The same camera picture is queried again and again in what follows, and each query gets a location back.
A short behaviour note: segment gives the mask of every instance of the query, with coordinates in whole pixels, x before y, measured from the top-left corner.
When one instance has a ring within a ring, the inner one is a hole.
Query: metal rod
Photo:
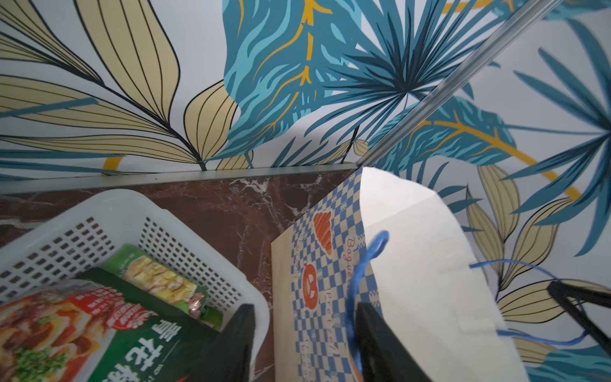
[[[446,77],[425,99],[386,134],[369,152],[361,157],[357,166],[372,166],[388,153],[400,140],[408,136],[437,108],[462,88],[481,68],[488,65],[505,47],[532,24],[547,15],[562,0],[529,0],[509,20],[504,22],[482,46]]]

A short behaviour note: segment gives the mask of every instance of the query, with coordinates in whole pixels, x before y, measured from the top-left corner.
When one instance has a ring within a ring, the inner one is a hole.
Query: white plastic basket
[[[125,243],[206,286],[207,304],[223,312],[223,327],[240,305],[253,304],[255,359],[269,327],[263,295],[174,215],[127,189],[97,194],[0,248],[0,304],[100,266]]]

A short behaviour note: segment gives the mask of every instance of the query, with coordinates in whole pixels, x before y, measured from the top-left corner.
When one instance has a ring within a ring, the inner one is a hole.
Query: blue rope handle
[[[354,365],[359,373],[363,372],[362,363],[360,361],[359,347],[356,343],[356,332],[354,330],[354,299],[359,294],[360,282],[365,277],[365,270],[367,265],[373,259],[382,253],[386,243],[388,243],[389,234],[388,231],[381,231],[378,236],[373,239],[373,243],[367,250],[367,253],[363,258],[359,260],[359,263],[354,267],[354,274],[348,287],[348,298],[346,299],[346,334],[348,335],[348,348],[350,355],[354,359]]]

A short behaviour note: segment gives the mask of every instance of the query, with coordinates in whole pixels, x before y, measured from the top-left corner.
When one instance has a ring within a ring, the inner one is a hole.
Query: dumpling package
[[[0,307],[0,382],[176,382],[217,335],[92,268]]]

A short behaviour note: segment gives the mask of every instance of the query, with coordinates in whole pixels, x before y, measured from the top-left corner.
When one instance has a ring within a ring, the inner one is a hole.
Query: beige leaf
[[[147,0],[76,0],[85,29],[123,91],[168,123],[178,61]]]
[[[513,180],[501,180],[509,174],[495,164],[478,166],[477,171],[490,200],[500,238],[505,242],[518,225],[519,214],[512,214],[520,207],[518,187]]]
[[[89,79],[102,82],[89,65],[62,44],[47,28],[30,0],[0,0],[0,20],[44,46],[59,62],[74,68]]]
[[[535,224],[565,208],[571,204],[571,202],[572,200],[569,198],[555,200],[544,205],[535,212],[535,214],[528,219],[526,224],[524,224],[524,227],[522,227],[511,259],[533,265],[541,264],[552,250],[556,239],[556,232],[558,231],[558,225],[536,226]],[[510,264],[507,268],[507,272],[503,276],[500,289],[506,289],[517,275],[531,269],[532,267],[527,265]]]
[[[132,135],[93,135],[70,138],[2,137],[2,140],[38,149],[140,155],[173,162],[197,163],[197,160],[180,146],[160,139]]]
[[[248,153],[248,157],[252,162],[252,151]],[[245,155],[234,156],[232,158],[223,159],[218,166],[217,170],[240,170],[248,168],[248,161]]]
[[[543,323],[565,312],[547,292],[551,280],[526,285],[507,294],[497,303],[505,321]],[[592,282],[564,279],[562,282],[576,287],[609,293],[611,290]]]
[[[42,52],[2,33],[0,33],[0,59],[48,62],[46,55]]]
[[[44,81],[0,76],[0,112],[90,97]],[[104,101],[98,101],[96,105],[26,114],[20,118],[71,127],[121,128],[170,135],[154,123]]]
[[[358,156],[363,156],[369,151],[369,143],[362,139],[354,141],[354,153]]]
[[[337,146],[335,150],[333,150],[329,154],[329,156],[327,156],[325,159],[321,160],[317,164],[327,164],[333,162],[337,158],[343,157],[344,155],[346,155],[346,152],[348,152],[348,147],[350,147],[350,141],[342,143],[341,145]]]
[[[467,189],[466,198],[471,199],[469,189]],[[473,203],[467,207],[467,217],[469,218],[469,227],[480,230],[473,232],[473,238],[480,248],[481,254],[487,261],[502,259],[504,256],[503,242],[499,231],[488,214],[477,203]],[[502,263],[494,264],[492,267],[499,275],[503,274]]]
[[[513,342],[523,362],[542,364],[549,353],[556,350],[555,347],[546,343],[525,340],[522,338],[514,338]]]
[[[189,142],[202,159],[212,157],[227,142],[227,133],[237,107],[222,80],[189,102],[185,111],[185,130]]]

